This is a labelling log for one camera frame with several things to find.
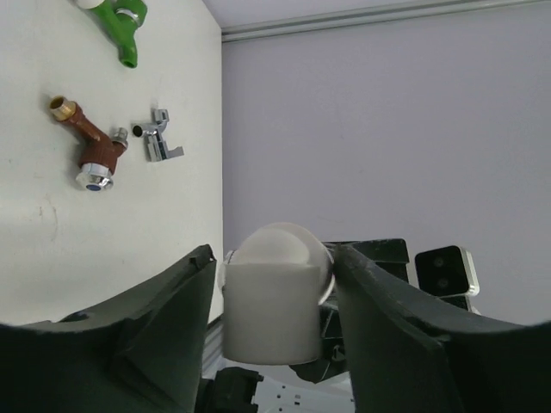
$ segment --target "black camera module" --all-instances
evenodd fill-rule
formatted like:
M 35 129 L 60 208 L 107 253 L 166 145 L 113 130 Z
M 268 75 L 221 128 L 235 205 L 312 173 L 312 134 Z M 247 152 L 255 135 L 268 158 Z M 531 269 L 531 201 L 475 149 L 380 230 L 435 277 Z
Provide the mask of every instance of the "black camera module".
M 415 256 L 419 288 L 437 297 L 473 296 L 479 292 L 471 254 L 455 245 Z

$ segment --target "green valve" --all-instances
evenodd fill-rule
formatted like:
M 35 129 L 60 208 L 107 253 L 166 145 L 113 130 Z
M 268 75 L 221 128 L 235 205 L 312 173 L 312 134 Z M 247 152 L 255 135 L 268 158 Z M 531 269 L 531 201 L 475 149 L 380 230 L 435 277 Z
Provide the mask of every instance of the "green valve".
M 81 9 L 92 12 L 119 47 L 120 62 L 133 69 L 138 65 L 134 33 L 144 24 L 147 6 L 141 0 L 77 0 Z

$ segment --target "brass threaded end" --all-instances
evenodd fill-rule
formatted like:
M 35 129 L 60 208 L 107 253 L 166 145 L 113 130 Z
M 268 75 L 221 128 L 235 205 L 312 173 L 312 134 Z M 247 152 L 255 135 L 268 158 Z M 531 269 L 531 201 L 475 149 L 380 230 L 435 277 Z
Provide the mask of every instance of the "brass threaded end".
M 62 122 L 68 120 L 77 112 L 77 104 L 68 101 L 64 96 L 55 96 L 50 101 L 50 112 L 56 120 Z

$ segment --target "white table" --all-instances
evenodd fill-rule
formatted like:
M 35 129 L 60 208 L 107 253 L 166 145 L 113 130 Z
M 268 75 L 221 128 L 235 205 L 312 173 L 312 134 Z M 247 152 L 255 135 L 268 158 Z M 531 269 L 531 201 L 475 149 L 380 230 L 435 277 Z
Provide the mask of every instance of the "white table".
M 59 320 L 209 243 L 222 258 L 220 28 L 201 0 L 149 2 L 138 68 L 66 0 L 0 5 L 0 321 Z M 129 136 L 111 191 L 76 186 L 82 143 L 52 121 L 65 95 L 103 131 L 151 120 L 184 157 L 147 161 Z M 211 319 L 221 312 L 214 292 Z

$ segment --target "ceiling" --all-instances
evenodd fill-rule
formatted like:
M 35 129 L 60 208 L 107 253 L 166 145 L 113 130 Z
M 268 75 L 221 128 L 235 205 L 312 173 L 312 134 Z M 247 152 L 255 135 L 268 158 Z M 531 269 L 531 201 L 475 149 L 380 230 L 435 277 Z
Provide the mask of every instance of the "ceiling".
M 405 0 L 203 0 L 223 28 L 403 3 Z

